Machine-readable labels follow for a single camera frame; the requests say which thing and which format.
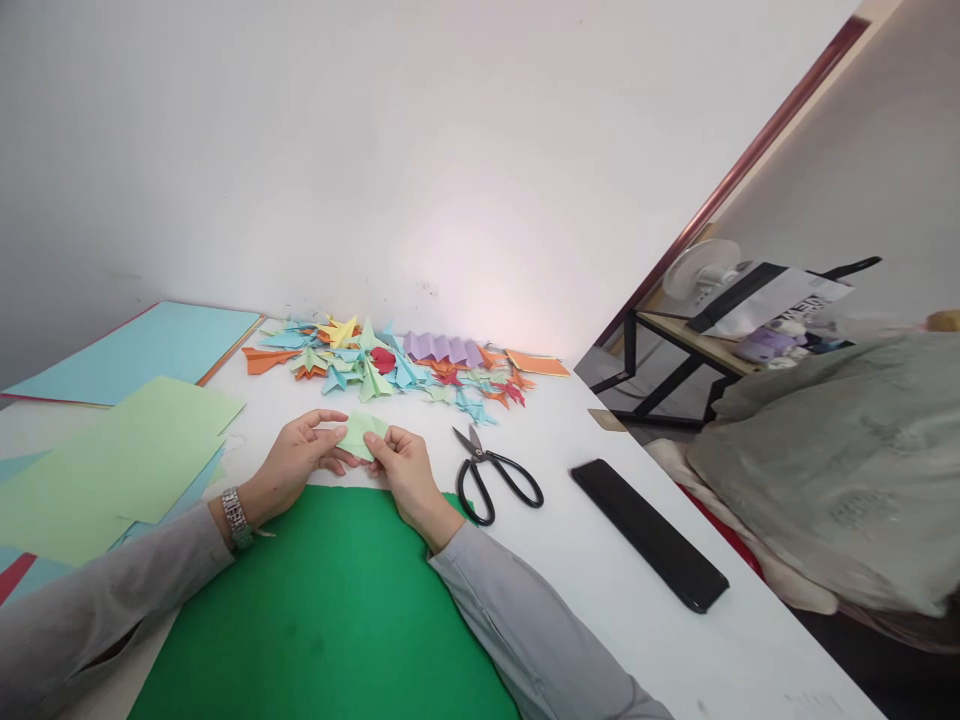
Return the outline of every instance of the metal table frame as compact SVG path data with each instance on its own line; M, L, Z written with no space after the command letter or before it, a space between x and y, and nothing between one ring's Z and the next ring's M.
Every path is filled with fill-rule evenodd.
M745 377L744 373L739 373L730 369L723 363L718 362L714 358L704 353L700 348L689 345L679 338L674 337L669 332L649 322L646 318L632 309L628 310L623 315L623 372L619 372L613 377L607 378L606 380L601 380L596 385L592 385L590 389L599 395L604 390L609 390L610 388L629 380L637 374L637 325L642 325L647 330L650 330L652 333L663 338L671 345L680 348L687 353L688 357L686 360L680 363L677 369L670 373L670 375L668 375L663 382L657 385L653 392L647 395L647 397L645 397L643 401L633 410L612 410L611 412L614 414L614 416L623 423L653 425L656 427L695 431L701 430L706 423L716 420L717 414L712 408L714 401L719 400L723 396L724 391L733 385L733 383L737 382L737 380L740 378ZM715 381L710 386L710 395L707 398L707 406L703 411L702 420L697 420L694 418L679 418L670 415L651 414L654 408L662 403L667 396L670 395L670 393L680 386L684 380L693 375L693 373L699 370L703 365L713 368L723 375L723 377Z

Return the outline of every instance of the purple folded paper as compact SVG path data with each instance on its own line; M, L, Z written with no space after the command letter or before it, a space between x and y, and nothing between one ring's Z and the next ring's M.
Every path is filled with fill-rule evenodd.
M479 367L483 364L480 348L473 340L463 340L458 337L448 338L446 335L432 333L407 333L403 340L403 349L414 360L436 360L441 362L447 358L455 365Z

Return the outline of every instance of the purple plush toy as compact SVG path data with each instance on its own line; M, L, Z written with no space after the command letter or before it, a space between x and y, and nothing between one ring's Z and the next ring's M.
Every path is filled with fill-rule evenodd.
M758 365L780 357L807 339L806 330L794 320L771 320L741 340L733 354Z

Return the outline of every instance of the scissor blade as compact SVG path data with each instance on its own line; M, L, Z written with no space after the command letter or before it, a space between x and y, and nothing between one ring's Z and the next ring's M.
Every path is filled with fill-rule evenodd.
M473 443L481 453L483 453L483 444L480 442L480 436L477 435L477 431L474 429L473 425L470 426L470 442Z
M459 430L457 430L456 428L454 428L454 429L453 429L453 432L454 432L454 434L457 436L457 440L460 441L460 444L463 445L463 446L467 449L467 452L468 452L468 453L470 453L470 454L473 455L474 457L483 454L483 450L481 450L479 447L477 447L477 446L474 445L472 442L470 442L469 440L467 440Z

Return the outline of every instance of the hand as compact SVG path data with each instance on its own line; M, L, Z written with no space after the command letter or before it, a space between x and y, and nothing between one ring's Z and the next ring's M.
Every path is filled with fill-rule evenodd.
M386 471L400 517L439 553L464 523L463 517L444 499L433 480L427 444L419 435L391 425L381 440L368 432L363 441L377 459L370 466L373 477Z
M346 420L347 416L336 410L313 410L283 426L263 465L237 489L248 523L259 527L287 511L303 493L307 478L318 468L344 475L341 461L350 467L368 464L366 460L358 460L336 447L347 434L345 426L330 430L316 427L324 421ZM224 539L231 544L230 527L223 514L220 498L211 500L208 507Z

